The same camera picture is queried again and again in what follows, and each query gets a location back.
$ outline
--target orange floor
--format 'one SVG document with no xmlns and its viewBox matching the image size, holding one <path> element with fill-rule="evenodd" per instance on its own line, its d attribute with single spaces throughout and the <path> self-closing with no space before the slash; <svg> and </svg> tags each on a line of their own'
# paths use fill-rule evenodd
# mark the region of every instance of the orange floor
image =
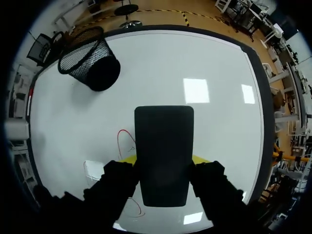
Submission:
<svg viewBox="0 0 312 234">
<path fill-rule="evenodd" d="M 174 25 L 185 25 L 186 22 L 182 13 L 180 12 L 167 12 L 167 11 L 144 11 L 144 10 L 178 10 L 183 12 L 194 12 L 202 14 L 204 16 L 193 15 L 185 13 L 185 16 L 190 24 L 190 27 L 206 29 L 216 33 L 220 33 L 236 39 L 253 49 L 255 49 L 263 63 L 268 63 L 273 70 L 273 73 L 277 74 L 277 70 L 271 60 L 267 49 L 265 49 L 260 42 L 264 39 L 264 36 L 260 31 L 256 31 L 253 35 L 254 42 L 245 34 L 238 32 L 222 22 L 216 20 L 216 17 L 223 17 L 221 12 L 215 7 L 214 0 L 132 0 L 132 4 L 139 6 L 140 12 L 134 12 L 129 15 L 129 20 L 139 20 L 143 25 L 155 25 L 155 24 L 174 24 Z M 118 27 L 124 23 L 124 16 L 110 17 L 114 15 L 114 10 L 121 6 L 120 2 L 113 2 L 108 0 L 101 5 L 102 13 L 92 17 L 88 11 L 84 12 L 77 20 L 78 24 L 74 29 L 73 34 L 78 33 L 81 27 L 93 27 L 101 26 L 105 31 L 118 29 Z M 283 89 L 282 81 L 275 82 L 271 85 L 277 89 Z M 281 131 L 277 134 L 279 138 L 279 144 L 285 154 L 291 155 L 290 136 L 287 135 L 286 131 Z"/>
</svg>

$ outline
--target black chair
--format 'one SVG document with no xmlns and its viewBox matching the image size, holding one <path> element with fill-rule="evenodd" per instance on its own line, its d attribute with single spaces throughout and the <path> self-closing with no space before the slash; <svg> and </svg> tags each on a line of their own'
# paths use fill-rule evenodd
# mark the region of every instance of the black chair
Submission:
<svg viewBox="0 0 312 234">
<path fill-rule="evenodd" d="M 60 54 L 61 49 L 59 47 L 56 48 L 54 45 L 57 37 L 60 36 L 60 39 L 62 39 L 63 35 L 63 32 L 58 32 L 50 38 L 41 33 L 34 42 L 33 46 L 30 48 L 27 58 L 35 61 L 37 66 L 43 67 L 46 63 L 53 60 L 53 58 Z"/>
<path fill-rule="evenodd" d="M 129 0 L 128 5 L 123 5 L 123 0 L 114 0 L 114 1 L 121 1 L 121 7 L 117 8 L 115 10 L 115 15 L 116 16 L 126 16 L 126 22 L 121 24 L 119 27 L 120 28 L 131 28 L 131 27 L 136 27 L 136 26 L 142 26 L 142 22 L 138 20 L 132 20 L 128 21 L 128 15 L 132 14 L 133 12 L 138 10 L 138 5 L 131 4 Z"/>
</svg>

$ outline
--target yellow cloth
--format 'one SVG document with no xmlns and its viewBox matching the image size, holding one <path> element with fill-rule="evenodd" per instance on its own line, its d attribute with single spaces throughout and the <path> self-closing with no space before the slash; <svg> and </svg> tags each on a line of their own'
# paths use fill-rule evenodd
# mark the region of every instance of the yellow cloth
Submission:
<svg viewBox="0 0 312 234">
<path fill-rule="evenodd" d="M 136 160 L 137 160 L 137 155 L 132 155 L 132 156 L 126 158 L 126 159 L 121 160 L 120 162 L 128 162 L 128 163 L 131 163 L 132 165 L 134 165 Z M 205 159 L 203 159 L 201 157 L 198 157 L 196 155 L 193 155 L 192 160 L 193 160 L 193 162 L 195 164 L 199 164 L 199 163 L 202 163 L 202 162 L 210 162 L 210 161 L 205 160 Z"/>
</svg>

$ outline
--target black mesh pencil holder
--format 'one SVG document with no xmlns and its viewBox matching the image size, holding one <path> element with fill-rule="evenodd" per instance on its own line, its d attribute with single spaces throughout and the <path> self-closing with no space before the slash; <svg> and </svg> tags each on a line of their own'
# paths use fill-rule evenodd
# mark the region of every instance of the black mesh pencil holder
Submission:
<svg viewBox="0 0 312 234">
<path fill-rule="evenodd" d="M 63 51 L 58 71 L 69 74 L 93 91 L 111 87 L 120 73 L 120 63 L 104 39 L 101 27 L 79 33 Z"/>
</svg>

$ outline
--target white table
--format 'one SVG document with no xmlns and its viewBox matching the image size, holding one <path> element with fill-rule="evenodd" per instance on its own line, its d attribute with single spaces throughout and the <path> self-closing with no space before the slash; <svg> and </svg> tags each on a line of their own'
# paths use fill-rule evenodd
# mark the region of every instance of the white table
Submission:
<svg viewBox="0 0 312 234">
<path fill-rule="evenodd" d="M 88 188 L 84 161 L 118 160 L 117 133 L 126 129 L 135 137 L 136 107 L 190 105 L 195 112 L 193 154 L 218 160 L 229 181 L 245 191 L 244 201 L 251 199 L 267 148 L 264 136 L 269 135 L 265 131 L 270 123 L 264 125 L 264 118 L 272 117 L 268 131 L 274 131 L 273 112 L 264 111 L 260 96 L 260 89 L 270 92 L 264 72 L 265 87 L 258 85 L 249 56 L 240 46 L 199 33 L 159 28 L 166 30 L 107 38 L 121 72 L 104 92 L 93 92 L 71 76 L 61 75 L 57 63 L 39 75 L 31 103 L 31 142 L 39 176 L 52 195 L 68 191 L 83 199 L 83 189 Z M 123 158 L 135 154 L 126 133 L 120 134 L 119 143 Z M 266 166 L 262 177 L 269 173 L 270 163 Z M 145 215 L 129 217 L 138 212 L 129 199 L 117 221 L 125 230 L 187 233 L 212 226 L 192 186 L 184 207 L 145 207 L 140 185 L 134 199 Z"/>
</svg>

